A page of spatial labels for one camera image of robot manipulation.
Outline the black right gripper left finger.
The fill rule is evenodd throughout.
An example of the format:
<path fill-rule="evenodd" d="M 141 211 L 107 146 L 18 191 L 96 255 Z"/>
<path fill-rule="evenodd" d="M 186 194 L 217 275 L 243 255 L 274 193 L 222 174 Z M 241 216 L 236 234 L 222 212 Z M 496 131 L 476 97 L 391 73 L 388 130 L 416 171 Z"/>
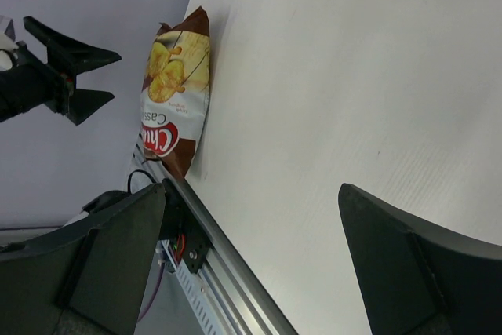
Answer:
<path fill-rule="evenodd" d="M 3 334 L 132 334 L 166 203 L 152 184 L 1 249 Z"/>

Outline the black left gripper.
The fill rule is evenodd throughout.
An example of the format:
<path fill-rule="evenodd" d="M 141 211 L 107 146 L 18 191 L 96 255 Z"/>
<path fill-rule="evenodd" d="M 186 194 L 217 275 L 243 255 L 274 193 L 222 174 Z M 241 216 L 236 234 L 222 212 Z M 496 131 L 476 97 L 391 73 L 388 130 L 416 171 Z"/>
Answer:
<path fill-rule="evenodd" d="M 49 65 L 25 45 L 1 48 L 3 122 L 44 104 L 79 126 L 115 98 L 110 92 L 91 89 L 76 89 L 71 96 L 70 76 L 116 63 L 122 59 L 118 53 L 67 37 L 32 16 L 24 17 L 23 22 L 25 30 L 46 47 Z"/>

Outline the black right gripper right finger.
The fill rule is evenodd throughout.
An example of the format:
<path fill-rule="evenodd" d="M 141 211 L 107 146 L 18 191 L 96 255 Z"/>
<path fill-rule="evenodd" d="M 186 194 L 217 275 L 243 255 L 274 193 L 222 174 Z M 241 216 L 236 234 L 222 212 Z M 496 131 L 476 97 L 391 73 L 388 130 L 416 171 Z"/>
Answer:
<path fill-rule="evenodd" d="M 499 334 L 501 248 L 395 208 L 353 184 L 340 217 L 374 334 Z"/>

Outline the brown Chuba barbeque bag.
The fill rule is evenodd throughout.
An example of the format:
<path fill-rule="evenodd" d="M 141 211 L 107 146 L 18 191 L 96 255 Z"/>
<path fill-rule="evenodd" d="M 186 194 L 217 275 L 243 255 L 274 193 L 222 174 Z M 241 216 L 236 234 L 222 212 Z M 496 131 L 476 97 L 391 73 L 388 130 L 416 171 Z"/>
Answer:
<path fill-rule="evenodd" d="M 140 94 L 145 157 L 182 180 L 209 106 L 209 18 L 199 7 L 180 24 L 162 23 L 151 45 Z"/>

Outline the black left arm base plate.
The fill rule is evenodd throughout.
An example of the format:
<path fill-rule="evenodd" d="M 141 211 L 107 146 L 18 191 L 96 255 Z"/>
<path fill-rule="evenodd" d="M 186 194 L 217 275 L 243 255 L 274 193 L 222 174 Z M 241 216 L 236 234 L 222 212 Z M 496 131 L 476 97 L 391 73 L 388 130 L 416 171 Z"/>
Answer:
<path fill-rule="evenodd" d="M 174 183 L 164 179 L 162 186 L 166 190 L 166 205 L 159 239 L 169 240 L 175 261 L 183 261 L 189 272 L 195 274 L 213 245 Z"/>

